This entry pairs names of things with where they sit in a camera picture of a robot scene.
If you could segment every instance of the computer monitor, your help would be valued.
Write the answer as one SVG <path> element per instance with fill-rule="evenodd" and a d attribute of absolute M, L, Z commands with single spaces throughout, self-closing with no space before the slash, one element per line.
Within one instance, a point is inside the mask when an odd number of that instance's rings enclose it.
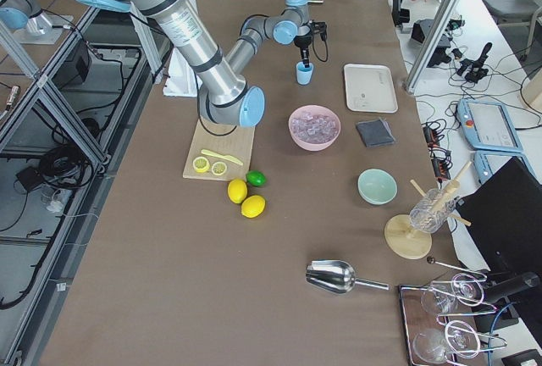
<path fill-rule="evenodd" d="M 491 272 L 513 276 L 532 271 L 542 278 L 542 186 L 518 158 L 462 198 L 457 210 L 473 223 L 468 232 Z M 542 286 L 510 299 L 542 345 Z"/>

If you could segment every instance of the blue cable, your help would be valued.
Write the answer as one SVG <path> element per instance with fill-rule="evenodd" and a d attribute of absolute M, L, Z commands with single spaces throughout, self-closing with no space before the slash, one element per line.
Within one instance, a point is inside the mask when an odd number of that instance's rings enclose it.
<path fill-rule="evenodd" d="M 504 313 L 509 307 L 511 307 L 512 304 L 515 304 L 515 302 L 507 303 L 507 305 L 505 305 L 503 308 L 501 308 L 499 310 L 499 312 L 495 315 L 495 317 L 493 318 L 493 322 L 491 323 L 491 328 L 489 328 L 489 334 L 490 335 L 493 335 L 493 331 L 495 330 L 495 326 L 497 325 L 497 321 L 501 317 L 502 313 Z M 491 338 L 488 339 L 488 349 L 491 349 L 490 343 L 491 343 Z M 492 366 L 493 363 L 492 363 L 492 360 L 491 360 L 491 350 L 487 351 L 487 354 L 488 354 L 488 366 Z"/>

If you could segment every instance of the white table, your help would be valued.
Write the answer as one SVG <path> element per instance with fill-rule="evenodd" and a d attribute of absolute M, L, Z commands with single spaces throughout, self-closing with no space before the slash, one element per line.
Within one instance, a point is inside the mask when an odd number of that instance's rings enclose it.
<path fill-rule="evenodd" d="M 409 30 L 408 27 L 412 26 L 412 23 L 418 19 L 433 18 L 438 6 L 437 0 L 418 0 L 416 2 L 404 0 L 403 8 L 409 8 L 411 11 L 411 23 L 406 26 L 406 29 Z M 515 83 L 521 83 L 526 75 L 517 58 L 511 55 L 512 50 L 495 22 L 491 19 L 482 1 L 461 0 L 452 18 L 458 16 L 462 16 L 465 20 L 465 26 L 454 31 L 456 36 L 453 39 L 452 48 L 459 47 L 466 58 L 477 59 L 484 45 L 487 42 L 493 43 L 486 62 L 486 67 L 491 67 L 488 76 L 476 85 L 472 83 L 465 84 L 463 86 L 465 91 L 473 95 L 476 94 L 475 97 L 495 95 L 493 99 L 491 97 L 483 97 L 482 99 L 491 102 L 501 101 L 507 105 L 519 107 L 520 109 L 507 108 L 513 124 L 517 128 L 536 125 L 538 118 L 525 111 L 519 98 L 519 85 Z M 400 29 L 397 29 L 397 35 L 401 42 L 406 67 L 410 69 L 419 53 L 421 44 L 410 39 L 410 31 L 402 33 Z M 455 68 L 449 70 L 451 66 L 452 64 L 441 64 L 439 68 L 426 69 L 423 72 L 422 79 L 413 94 L 418 100 L 418 112 L 422 123 L 428 120 L 445 119 L 447 127 L 452 127 L 454 118 L 446 116 L 445 110 L 451 102 L 462 98 L 462 89 L 451 86 L 449 83 L 451 73 L 456 70 Z M 506 77 L 502 75 L 490 76 L 492 69 L 505 74 Z M 451 81 L 451 84 L 456 86 L 464 82 L 458 75 L 454 75 L 453 79 L 458 80 L 458 82 Z M 519 131 L 518 135 L 523 144 L 524 154 L 532 165 L 535 175 L 539 181 L 542 180 L 542 147 L 540 147 L 540 144 L 542 144 L 542 129 Z M 457 131 L 448 130 L 445 139 L 440 144 L 452 151 L 453 167 L 451 176 L 453 178 L 468 160 L 472 161 L 474 151 L 467 144 L 461 129 Z M 471 166 L 469 171 L 462 177 L 459 195 L 471 194 L 478 187 L 478 176 L 474 167 Z M 453 238 L 457 256 L 470 269 L 488 268 L 464 225 L 458 225 L 453 233 Z M 494 365 L 502 364 L 500 360 L 502 357 L 526 349 L 537 348 L 539 352 L 542 352 L 521 320 L 519 324 L 499 330 L 498 333 L 508 340 L 508 347 L 494 353 Z"/>

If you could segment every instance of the office chair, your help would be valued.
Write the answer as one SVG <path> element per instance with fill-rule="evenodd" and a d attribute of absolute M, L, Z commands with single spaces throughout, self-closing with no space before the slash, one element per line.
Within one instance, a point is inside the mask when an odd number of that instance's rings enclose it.
<path fill-rule="evenodd" d="M 499 28 L 528 26 L 527 48 L 521 60 L 527 58 L 533 44 L 534 28 L 542 15 L 542 6 L 534 0 L 482 0 Z"/>

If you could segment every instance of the white cup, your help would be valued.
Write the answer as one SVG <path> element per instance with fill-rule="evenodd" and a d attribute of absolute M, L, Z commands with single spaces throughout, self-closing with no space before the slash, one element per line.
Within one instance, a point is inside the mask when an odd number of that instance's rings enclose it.
<path fill-rule="evenodd" d="M 297 63 L 296 65 L 297 83 L 300 85 L 308 84 L 311 81 L 313 71 L 314 71 L 314 65 L 312 63 L 309 63 L 308 67 L 306 67 L 301 61 Z"/>

